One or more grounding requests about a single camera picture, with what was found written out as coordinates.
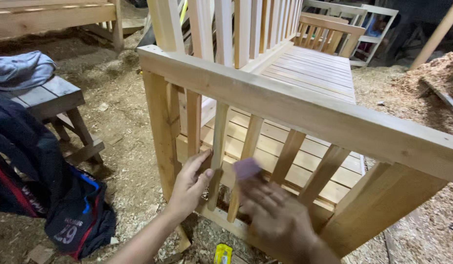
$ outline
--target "hand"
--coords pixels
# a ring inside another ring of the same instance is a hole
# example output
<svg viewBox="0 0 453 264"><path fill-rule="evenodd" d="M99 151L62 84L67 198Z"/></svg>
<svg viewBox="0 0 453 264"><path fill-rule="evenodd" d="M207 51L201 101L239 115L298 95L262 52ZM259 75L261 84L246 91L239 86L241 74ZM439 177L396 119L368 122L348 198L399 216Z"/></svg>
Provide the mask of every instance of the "hand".
<svg viewBox="0 0 453 264"><path fill-rule="evenodd" d="M199 171L200 166L211 153L212 150L208 149L190 157L176 178L166 211L174 214L179 222L199 205L199 198L212 179L212 169L207 169L202 174Z"/></svg>
<svg viewBox="0 0 453 264"><path fill-rule="evenodd" d="M243 208L252 217L249 238L286 263L309 263L319 238L307 208L276 183L251 179L239 184Z"/></svg>

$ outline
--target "sawdust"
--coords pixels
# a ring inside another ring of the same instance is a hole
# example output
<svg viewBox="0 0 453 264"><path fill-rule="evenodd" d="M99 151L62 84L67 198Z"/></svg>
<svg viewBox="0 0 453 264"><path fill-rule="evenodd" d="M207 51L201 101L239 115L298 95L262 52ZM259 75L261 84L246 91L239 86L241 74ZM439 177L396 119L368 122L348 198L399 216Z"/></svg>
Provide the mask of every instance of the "sawdust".
<svg viewBox="0 0 453 264"><path fill-rule="evenodd" d="M357 104L453 135L453 114L444 102L434 94L418 99L425 89L419 83L422 76L453 97L453 81L448 81L453 75L453 53L406 71L402 66L354 69ZM371 167L373 161L366 160ZM389 252L391 263L453 263L453 183L389 227L385 234L394 245ZM368 241L343 260L362 263L368 250L373 250L369 243L378 243L375 240L379 241L377 237ZM384 242L379 241L379 248ZM374 256L370 256L373 261L367 261L382 262Z"/></svg>

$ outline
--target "dirt floor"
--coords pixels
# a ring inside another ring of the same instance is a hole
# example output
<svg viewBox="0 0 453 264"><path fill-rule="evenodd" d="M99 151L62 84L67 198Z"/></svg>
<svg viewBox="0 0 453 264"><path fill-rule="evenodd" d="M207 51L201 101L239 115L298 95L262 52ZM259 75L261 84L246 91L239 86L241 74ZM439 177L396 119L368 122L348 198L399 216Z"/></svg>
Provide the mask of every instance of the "dirt floor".
<svg viewBox="0 0 453 264"><path fill-rule="evenodd" d="M90 132L105 143L106 148L101 152L105 166L85 163L82 168L105 178L106 201L117 212L118 243L100 248L82 263L107 260L165 207L144 87L134 52L140 39L140 33L126 38L125 50L119 56L108 44L101 44L75 29L0 43L0 55L40 50L54 59L58 65L56 74L83 90L86 104L79 107L83 119ZM453 116L443 103L432 97L417 99L418 91L403 88L412 85L405 70L400 66L353 70L357 103L453 134ZM401 102L402 99L416 103ZM448 121L436 121L441 117ZM64 155L81 146L76 135L71 137L70 144L61 144ZM39 244L53 248L44 233L44 224L43 219L0 213L0 263L23 263L30 250ZM453 263L453 230L448 228L452 224L453 184L449 184L417 211L346 256L343 262ZM178 263L211 263L218 243L229 244L237 257L250 264L270 260L197 214L191 214L183 226L193 244ZM177 240L173 234L166 241L156 259L159 263L178 256ZM69 256L58 254L53 261L74 262Z"/></svg>

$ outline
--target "wooden table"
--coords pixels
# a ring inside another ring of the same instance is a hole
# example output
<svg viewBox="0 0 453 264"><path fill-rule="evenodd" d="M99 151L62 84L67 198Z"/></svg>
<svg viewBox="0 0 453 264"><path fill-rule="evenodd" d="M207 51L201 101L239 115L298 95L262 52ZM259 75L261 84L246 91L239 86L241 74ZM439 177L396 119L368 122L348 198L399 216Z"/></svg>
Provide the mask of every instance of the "wooden table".
<svg viewBox="0 0 453 264"><path fill-rule="evenodd" d="M51 123L63 141L70 141L65 127L77 134L84 147L66 157L69 163L78 165L90 158L103 163L99 152L105 148L104 143L88 132L77 108L85 103L80 88L54 76L41 86L0 94L23 105L37 120Z"/></svg>

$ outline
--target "wooden pole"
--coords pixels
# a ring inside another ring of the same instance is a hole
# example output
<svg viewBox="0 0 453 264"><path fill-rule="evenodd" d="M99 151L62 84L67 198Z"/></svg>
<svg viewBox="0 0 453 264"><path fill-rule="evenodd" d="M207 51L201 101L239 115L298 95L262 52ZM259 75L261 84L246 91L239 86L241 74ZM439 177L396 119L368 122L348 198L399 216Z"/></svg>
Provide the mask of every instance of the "wooden pole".
<svg viewBox="0 0 453 264"><path fill-rule="evenodd" d="M430 55L435 51L437 46L440 44L443 37L446 35L448 30L450 30L451 26L453 25L453 5L451 6L450 10L446 13L445 17L438 25L435 32L430 37L429 41L427 41L426 45L423 46L422 51L419 53L415 61L412 63L409 70L416 69L420 64L425 63Z"/></svg>

